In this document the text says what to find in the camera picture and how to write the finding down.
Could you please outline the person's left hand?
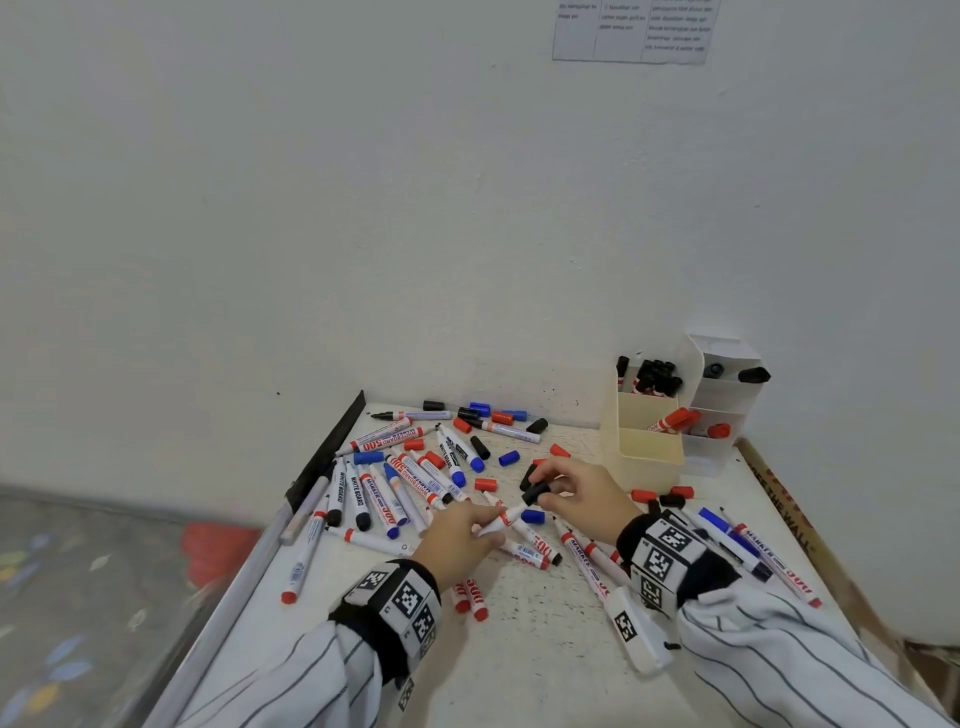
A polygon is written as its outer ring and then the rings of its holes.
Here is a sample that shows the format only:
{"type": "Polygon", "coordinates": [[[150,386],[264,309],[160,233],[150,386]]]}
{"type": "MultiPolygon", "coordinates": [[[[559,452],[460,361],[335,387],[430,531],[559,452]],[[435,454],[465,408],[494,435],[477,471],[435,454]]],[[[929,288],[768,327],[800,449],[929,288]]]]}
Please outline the person's left hand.
{"type": "Polygon", "coordinates": [[[433,578],[440,597],[472,577],[484,559],[505,543],[502,532],[482,538],[468,536],[464,503],[467,501],[454,501],[435,513],[412,556],[433,578]]]}

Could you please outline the person's right hand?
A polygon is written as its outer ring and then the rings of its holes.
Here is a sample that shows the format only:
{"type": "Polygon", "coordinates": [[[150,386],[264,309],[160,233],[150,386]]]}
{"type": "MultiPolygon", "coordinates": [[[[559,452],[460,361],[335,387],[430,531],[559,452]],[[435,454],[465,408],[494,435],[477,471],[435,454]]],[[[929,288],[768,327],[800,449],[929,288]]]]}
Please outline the person's right hand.
{"type": "Polygon", "coordinates": [[[641,516],[628,492],[601,465],[553,456],[540,462],[529,475],[530,485],[544,480],[573,481],[579,486],[579,501],[555,501],[550,492],[545,492],[537,504],[594,541],[613,546],[624,529],[641,516]]]}

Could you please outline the white marker pen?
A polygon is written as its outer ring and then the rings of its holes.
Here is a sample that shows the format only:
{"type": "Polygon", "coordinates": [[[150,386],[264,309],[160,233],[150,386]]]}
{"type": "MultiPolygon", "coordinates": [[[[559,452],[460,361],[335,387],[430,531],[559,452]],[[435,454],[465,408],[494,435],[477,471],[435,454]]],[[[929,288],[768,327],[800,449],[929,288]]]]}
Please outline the white marker pen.
{"type": "Polygon", "coordinates": [[[521,518],[525,510],[525,505],[513,506],[501,510],[490,523],[475,531],[474,535],[478,538],[481,538],[492,533],[503,531],[506,528],[510,528],[515,521],[521,518]]]}

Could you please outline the person's right forearm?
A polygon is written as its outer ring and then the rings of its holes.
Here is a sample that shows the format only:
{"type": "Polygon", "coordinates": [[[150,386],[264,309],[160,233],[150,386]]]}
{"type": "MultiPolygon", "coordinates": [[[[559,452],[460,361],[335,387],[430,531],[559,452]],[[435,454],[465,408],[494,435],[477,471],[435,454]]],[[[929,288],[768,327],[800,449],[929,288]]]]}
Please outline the person's right forearm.
{"type": "Polygon", "coordinates": [[[837,614],[749,586],[687,601],[699,680],[753,728],[960,728],[904,686],[837,614]]]}

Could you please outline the person's left forearm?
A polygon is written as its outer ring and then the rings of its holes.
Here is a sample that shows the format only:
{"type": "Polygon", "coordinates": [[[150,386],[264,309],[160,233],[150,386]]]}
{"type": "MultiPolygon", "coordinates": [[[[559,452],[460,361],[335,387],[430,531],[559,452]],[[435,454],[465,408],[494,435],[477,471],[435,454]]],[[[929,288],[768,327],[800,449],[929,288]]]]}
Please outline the person's left forearm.
{"type": "Polygon", "coordinates": [[[175,728],[378,728],[393,691],[381,670],[402,646],[374,632],[369,613],[329,619],[175,728]]]}

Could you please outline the scattered loose pen caps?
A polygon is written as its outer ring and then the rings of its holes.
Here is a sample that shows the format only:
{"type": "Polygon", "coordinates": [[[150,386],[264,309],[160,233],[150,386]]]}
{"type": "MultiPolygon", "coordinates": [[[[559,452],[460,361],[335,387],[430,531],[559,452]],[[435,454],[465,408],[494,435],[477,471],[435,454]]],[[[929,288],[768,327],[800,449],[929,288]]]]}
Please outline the scattered loose pen caps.
{"type": "MultiPolygon", "coordinates": [[[[519,489],[530,466],[548,456],[601,455],[599,433],[595,441],[582,444],[573,441],[572,429],[567,426],[548,425],[539,434],[539,441],[534,443],[476,426],[470,432],[464,432],[455,425],[454,419],[440,418],[439,411],[387,413],[373,410],[366,415],[385,427],[403,417],[410,419],[412,428],[423,431],[413,437],[422,445],[411,449],[402,443],[400,448],[423,471],[450,490],[469,490],[476,479],[495,480],[496,493],[505,496],[509,488],[519,489]]],[[[660,496],[666,505],[676,505],[680,499],[692,502],[701,496],[696,486],[682,480],[663,493],[642,489],[627,492],[637,495],[641,504],[645,504],[652,494],[660,496]]]]}

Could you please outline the beige storage box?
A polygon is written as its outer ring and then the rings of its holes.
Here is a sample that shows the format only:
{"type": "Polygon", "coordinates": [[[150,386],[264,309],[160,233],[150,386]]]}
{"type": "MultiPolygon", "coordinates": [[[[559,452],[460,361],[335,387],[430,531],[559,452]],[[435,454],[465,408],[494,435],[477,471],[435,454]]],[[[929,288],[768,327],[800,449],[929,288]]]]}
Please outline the beige storage box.
{"type": "Polygon", "coordinates": [[[681,404],[675,397],[621,392],[615,364],[604,372],[604,385],[599,420],[602,464],[625,491],[668,492],[680,483],[683,440],[679,434],[651,427],[681,404]]]}

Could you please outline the pile of whiteboard markers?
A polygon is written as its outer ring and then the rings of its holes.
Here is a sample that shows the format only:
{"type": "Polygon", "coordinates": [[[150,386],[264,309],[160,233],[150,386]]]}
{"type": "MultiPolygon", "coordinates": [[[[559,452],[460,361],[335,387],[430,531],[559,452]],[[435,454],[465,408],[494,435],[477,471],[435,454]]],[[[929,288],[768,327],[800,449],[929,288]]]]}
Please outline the pile of whiteboard markers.
{"type": "MultiPolygon", "coordinates": [[[[351,443],[362,442],[376,429],[370,415],[374,408],[364,405],[359,418],[332,449],[346,449],[334,455],[328,484],[319,482],[319,495],[311,494],[303,529],[295,540],[283,546],[270,569],[277,582],[266,588],[275,640],[292,636],[321,624],[340,602],[340,592],[349,591],[357,577],[368,569],[382,570],[380,561],[410,555],[419,531],[418,517],[426,515],[427,502],[404,489],[412,508],[398,498],[383,473],[382,458],[374,456],[354,464],[351,443]]],[[[590,605],[588,587],[576,584],[574,568],[568,564],[545,564],[546,555],[522,537],[508,535],[510,543],[522,544],[541,559],[535,564],[516,562],[509,553],[485,564],[479,589],[486,597],[489,621],[480,626],[482,634],[496,627],[504,633],[521,634],[526,628],[534,635],[550,638],[562,635],[600,634],[605,614],[596,602],[590,605]]]]}

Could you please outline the bunch of black-capped markers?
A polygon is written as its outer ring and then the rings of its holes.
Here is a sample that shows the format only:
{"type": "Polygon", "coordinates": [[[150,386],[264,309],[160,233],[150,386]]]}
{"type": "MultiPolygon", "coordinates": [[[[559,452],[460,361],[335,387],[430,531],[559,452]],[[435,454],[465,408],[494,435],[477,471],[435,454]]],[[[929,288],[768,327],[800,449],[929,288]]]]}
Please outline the bunch of black-capped markers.
{"type": "Polygon", "coordinates": [[[659,398],[675,398],[684,386],[684,380],[678,374],[677,365],[669,360],[643,359],[636,369],[630,389],[626,389],[626,375],[631,367],[631,359],[620,355],[615,364],[617,391],[635,395],[659,398]]]}

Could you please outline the black edge strip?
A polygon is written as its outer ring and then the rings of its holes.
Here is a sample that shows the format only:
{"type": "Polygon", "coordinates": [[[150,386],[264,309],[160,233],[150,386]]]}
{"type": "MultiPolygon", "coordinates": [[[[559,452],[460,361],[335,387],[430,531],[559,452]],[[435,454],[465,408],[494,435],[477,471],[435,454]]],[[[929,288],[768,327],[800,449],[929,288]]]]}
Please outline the black edge strip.
{"type": "Polygon", "coordinates": [[[346,443],[366,404],[366,393],[360,390],[342,417],[319,444],[298,477],[291,483],[284,495],[291,515],[296,514],[301,508],[321,476],[329,469],[336,452],[346,443]]]}

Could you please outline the white desk organizer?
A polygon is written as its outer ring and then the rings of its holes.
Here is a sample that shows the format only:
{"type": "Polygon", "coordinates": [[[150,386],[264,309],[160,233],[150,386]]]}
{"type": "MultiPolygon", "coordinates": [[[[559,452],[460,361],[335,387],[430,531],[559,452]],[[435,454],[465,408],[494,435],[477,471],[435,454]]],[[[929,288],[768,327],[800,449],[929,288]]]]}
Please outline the white desk organizer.
{"type": "Polygon", "coordinates": [[[669,360],[677,365],[683,386],[675,399],[680,407],[702,413],[702,418],[690,430],[679,433],[685,458],[680,479],[682,476],[719,476],[734,454],[748,414],[767,384],[740,383],[738,372],[755,366],[765,367],[762,357],[744,339],[698,333],[681,334],[671,346],[647,347],[626,357],[630,358],[630,369],[626,374],[628,390],[643,359],[669,360]],[[731,426],[730,437],[726,440],[690,435],[690,431],[719,423],[731,426]]]}

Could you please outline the printed cardboard strip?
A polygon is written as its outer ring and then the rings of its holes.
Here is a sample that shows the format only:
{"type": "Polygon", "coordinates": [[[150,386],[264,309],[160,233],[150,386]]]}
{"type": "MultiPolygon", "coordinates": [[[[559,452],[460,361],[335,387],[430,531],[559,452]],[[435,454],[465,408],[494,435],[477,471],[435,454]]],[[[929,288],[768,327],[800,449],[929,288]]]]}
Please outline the printed cardboard strip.
{"type": "Polygon", "coordinates": [[[911,640],[891,629],[748,438],[736,448],[861,642],[921,698],[960,724],[960,644],[911,640]]]}

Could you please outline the red object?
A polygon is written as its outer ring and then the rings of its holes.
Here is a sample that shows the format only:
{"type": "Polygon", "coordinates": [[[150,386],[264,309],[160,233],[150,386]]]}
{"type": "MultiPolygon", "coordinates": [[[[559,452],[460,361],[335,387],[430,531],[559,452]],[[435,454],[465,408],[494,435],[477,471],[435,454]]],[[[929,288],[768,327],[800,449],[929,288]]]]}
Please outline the red object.
{"type": "Polygon", "coordinates": [[[189,521],[179,542],[187,559],[186,581],[201,589],[233,576],[251,554],[260,535],[258,528],[189,521]]]}

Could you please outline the printed paper notice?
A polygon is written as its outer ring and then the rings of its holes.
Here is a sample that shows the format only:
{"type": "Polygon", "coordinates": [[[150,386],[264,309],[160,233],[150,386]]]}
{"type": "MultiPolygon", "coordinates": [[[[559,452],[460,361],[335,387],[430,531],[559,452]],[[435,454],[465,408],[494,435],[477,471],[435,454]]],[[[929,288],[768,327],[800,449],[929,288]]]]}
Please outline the printed paper notice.
{"type": "Polygon", "coordinates": [[[702,66],[722,0],[559,0],[555,62],[702,66]]]}

